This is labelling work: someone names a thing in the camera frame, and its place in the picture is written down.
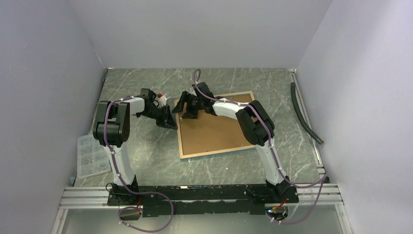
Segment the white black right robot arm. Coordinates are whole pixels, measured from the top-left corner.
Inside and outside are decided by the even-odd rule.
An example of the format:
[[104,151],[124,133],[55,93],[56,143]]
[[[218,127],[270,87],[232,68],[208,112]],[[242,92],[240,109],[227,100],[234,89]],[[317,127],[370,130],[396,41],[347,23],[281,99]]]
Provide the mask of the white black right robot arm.
[[183,112],[182,118],[196,119],[200,110],[213,116],[235,119],[245,139],[257,150],[264,165],[268,197],[273,202],[280,202],[287,195],[290,184],[286,181],[274,140],[274,123],[257,100],[236,102],[225,97],[214,96],[204,82],[194,84],[193,92],[183,91],[172,110]]

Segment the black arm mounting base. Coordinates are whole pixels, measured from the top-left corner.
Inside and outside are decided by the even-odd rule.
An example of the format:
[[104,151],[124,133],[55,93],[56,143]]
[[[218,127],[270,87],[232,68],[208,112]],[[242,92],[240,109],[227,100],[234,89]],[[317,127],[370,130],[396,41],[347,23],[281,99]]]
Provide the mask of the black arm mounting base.
[[272,204],[298,203],[297,189],[282,193],[266,184],[138,186],[132,194],[122,186],[107,190],[108,206],[141,205],[144,217],[249,213],[262,215]]

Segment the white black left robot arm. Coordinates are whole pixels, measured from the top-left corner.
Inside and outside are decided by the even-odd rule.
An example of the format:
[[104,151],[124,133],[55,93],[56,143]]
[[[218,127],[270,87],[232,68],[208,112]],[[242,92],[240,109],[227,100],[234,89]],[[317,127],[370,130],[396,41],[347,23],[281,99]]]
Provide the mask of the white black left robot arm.
[[93,136],[107,152],[113,172],[112,191],[120,192],[120,198],[128,205],[136,203],[140,196],[127,149],[131,117],[154,119],[158,127],[176,130],[177,124],[167,104],[170,99],[170,94],[143,88],[137,96],[98,103]]

